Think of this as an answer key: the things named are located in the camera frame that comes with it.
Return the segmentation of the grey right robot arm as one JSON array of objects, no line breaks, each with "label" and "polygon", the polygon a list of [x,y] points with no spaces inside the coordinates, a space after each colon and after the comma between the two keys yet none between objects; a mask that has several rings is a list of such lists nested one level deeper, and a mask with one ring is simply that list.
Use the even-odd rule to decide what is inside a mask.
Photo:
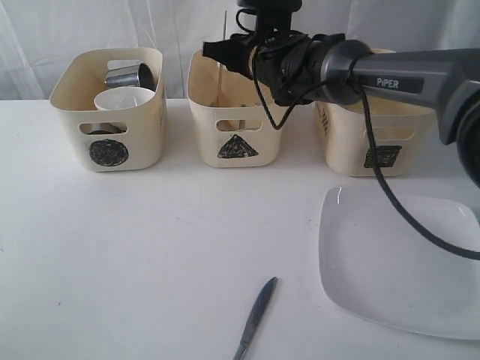
[{"label": "grey right robot arm", "polygon": [[456,145],[479,183],[479,49],[374,52],[343,34],[236,35],[205,42],[202,55],[265,86],[274,102],[358,102],[362,94],[433,110],[440,141]]}]

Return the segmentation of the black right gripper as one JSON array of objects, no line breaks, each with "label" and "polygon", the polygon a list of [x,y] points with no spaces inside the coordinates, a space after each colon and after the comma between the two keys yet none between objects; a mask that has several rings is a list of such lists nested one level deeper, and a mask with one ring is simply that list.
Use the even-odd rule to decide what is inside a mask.
[{"label": "black right gripper", "polygon": [[202,55],[230,72],[250,77],[262,105],[267,104],[262,86],[280,107],[326,101],[326,83],[320,75],[325,34],[250,34],[247,39],[204,42]]}]

